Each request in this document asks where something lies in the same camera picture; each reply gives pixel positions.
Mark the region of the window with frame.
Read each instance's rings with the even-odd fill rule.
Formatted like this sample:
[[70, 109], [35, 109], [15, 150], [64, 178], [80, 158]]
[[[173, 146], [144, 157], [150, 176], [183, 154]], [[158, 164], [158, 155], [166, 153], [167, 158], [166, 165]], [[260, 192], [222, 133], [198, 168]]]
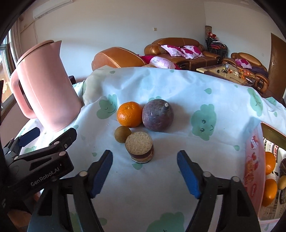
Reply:
[[15, 70], [15, 63], [12, 57], [10, 38], [7, 34], [1, 44], [1, 80], [3, 81], [3, 90], [1, 97], [1, 118], [4, 119], [12, 109], [16, 100], [10, 89], [10, 77]]

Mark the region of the wooden coffee table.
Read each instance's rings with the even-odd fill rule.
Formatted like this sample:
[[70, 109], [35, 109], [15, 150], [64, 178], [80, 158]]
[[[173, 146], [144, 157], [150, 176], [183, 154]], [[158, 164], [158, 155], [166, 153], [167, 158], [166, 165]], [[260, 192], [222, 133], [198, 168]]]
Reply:
[[255, 85], [255, 76], [230, 64], [213, 65], [196, 69], [198, 72], [228, 80], [238, 85], [253, 87]]

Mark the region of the cut sugarcane piece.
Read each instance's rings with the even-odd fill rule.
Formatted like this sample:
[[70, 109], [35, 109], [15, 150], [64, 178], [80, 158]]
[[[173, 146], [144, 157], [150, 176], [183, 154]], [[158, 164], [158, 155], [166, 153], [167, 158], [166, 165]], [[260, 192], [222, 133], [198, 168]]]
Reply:
[[149, 162], [154, 156], [151, 136], [146, 132], [134, 132], [125, 141], [125, 148], [132, 160], [139, 164]]

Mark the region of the orange tangerine back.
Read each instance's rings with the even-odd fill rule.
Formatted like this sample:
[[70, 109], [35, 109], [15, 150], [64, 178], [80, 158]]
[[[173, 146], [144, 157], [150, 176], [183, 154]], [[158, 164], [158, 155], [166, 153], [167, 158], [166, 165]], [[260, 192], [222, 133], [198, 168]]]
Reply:
[[142, 107], [136, 102], [126, 102], [117, 111], [117, 120], [128, 128], [138, 127], [142, 123]]

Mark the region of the pink floral pillow near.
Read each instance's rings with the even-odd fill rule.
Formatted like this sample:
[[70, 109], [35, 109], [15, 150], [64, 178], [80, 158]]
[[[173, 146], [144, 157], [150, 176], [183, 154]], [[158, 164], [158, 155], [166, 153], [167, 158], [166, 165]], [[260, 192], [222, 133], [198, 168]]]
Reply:
[[176, 66], [173, 62], [158, 56], [152, 57], [149, 64], [162, 69], [176, 69]]

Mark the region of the purple passion fruit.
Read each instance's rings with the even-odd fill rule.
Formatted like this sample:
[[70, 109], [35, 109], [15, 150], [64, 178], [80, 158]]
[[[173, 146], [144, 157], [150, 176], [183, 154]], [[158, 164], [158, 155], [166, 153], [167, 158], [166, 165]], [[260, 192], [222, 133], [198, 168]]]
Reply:
[[154, 132], [167, 130], [174, 120], [174, 111], [171, 104], [162, 99], [149, 101], [142, 110], [144, 126]]

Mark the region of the brown leather long sofa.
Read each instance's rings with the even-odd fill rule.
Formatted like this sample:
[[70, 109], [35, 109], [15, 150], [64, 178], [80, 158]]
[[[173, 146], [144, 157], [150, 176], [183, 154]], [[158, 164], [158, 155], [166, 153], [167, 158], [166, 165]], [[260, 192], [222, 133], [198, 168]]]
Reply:
[[197, 40], [189, 38], [162, 38], [144, 49], [145, 55], [168, 59], [183, 70], [196, 71], [198, 68], [219, 65], [220, 55], [208, 52]]

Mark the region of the white air conditioner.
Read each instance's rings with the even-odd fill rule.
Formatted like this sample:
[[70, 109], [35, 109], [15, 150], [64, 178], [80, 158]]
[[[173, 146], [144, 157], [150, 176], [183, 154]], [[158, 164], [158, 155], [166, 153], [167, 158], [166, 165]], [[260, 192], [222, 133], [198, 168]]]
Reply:
[[73, 3], [73, 0], [49, 0], [33, 10], [33, 19], [37, 20], [50, 12]]

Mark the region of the orange tangerine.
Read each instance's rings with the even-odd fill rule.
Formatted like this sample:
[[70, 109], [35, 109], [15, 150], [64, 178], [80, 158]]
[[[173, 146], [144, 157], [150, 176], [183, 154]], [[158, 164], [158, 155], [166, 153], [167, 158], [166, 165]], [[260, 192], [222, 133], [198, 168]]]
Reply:
[[117, 111], [117, 120], [128, 128], [138, 127], [142, 123], [142, 107], [136, 102], [126, 102]]
[[275, 168], [276, 158], [273, 153], [265, 152], [265, 171], [269, 175]]
[[267, 179], [265, 181], [262, 206], [267, 207], [270, 205], [276, 197], [277, 183], [274, 179]]

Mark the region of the magenta floral cushion right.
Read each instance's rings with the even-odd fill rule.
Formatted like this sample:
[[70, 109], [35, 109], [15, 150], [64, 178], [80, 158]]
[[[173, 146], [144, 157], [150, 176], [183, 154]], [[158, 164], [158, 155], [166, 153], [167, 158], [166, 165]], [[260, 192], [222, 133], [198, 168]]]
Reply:
[[196, 59], [204, 56], [202, 51], [196, 46], [184, 46], [180, 50], [186, 59]]

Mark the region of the orange tangerine front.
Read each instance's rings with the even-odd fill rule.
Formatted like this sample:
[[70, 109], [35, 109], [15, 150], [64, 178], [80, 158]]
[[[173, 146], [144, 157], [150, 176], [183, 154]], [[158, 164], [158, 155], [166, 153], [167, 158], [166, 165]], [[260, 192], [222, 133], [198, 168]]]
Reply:
[[265, 152], [265, 171], [269, 175], [275, 168], [276, 158], [273, 153]]

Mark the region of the brown wooden door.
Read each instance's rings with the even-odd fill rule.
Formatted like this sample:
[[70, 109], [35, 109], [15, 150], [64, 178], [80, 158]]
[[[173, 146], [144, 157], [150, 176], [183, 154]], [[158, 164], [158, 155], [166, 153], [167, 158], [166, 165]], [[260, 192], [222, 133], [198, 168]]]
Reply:
[[268, 90], [277, 100], [282, 100], [285, 93], [286, 43], [278, 36], [271, 34], [271, 53], [268, 69]]

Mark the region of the pink metal tin tray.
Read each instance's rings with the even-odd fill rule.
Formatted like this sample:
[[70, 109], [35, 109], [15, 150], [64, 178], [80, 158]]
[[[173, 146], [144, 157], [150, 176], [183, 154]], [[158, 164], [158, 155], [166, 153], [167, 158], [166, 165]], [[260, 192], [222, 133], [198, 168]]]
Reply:
[[[275, 168], [269, 175], [265, 171], [265, 152], [273, 153], [276, 158]], [[284, 158], [284, 134], [264, 122], [247, 128], [243, 184], [261, 224], [278, 222], [285, 212], [285, 189], [278, 189], [273, 202], [262, 206], [265, 181], [274, 179], [278, 184], [280, 163]]]

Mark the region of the pink electric kettle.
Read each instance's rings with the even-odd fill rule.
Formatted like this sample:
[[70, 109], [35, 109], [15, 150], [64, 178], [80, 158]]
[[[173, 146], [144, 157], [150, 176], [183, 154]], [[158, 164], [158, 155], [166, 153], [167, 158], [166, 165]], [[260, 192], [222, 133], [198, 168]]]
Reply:
[[75, 92], [60, 58], [61, 41], [47, 40], [26, 51], [16, 63], [10, 88], [25, 117], [59, 131], [80, 113]]

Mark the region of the white cloud-print tablecloth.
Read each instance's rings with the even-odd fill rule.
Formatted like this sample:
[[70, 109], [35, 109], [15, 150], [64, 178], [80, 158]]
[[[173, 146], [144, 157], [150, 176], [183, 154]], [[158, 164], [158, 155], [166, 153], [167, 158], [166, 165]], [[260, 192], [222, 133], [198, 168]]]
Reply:
[[[88, 169], [105, 150], [114, 160], [101, 192], [92, 199], [104, 231], [184, 231], [197, 205], [177, 165], [185, 150], [214, 176], [238, 176], [245, 168], [248, 127], [264, 122], [285, 133], [285, 107], [253, 88], [183, 70], [103, 67], [74, 85], [83, 101], [70, 124], [77, 139], [68, 148], [71, 176]], [[149, 131], [154, 156], [135, 163], [114, 138], [117, 109], [163, 99], [174, 120], [164, 132]]]

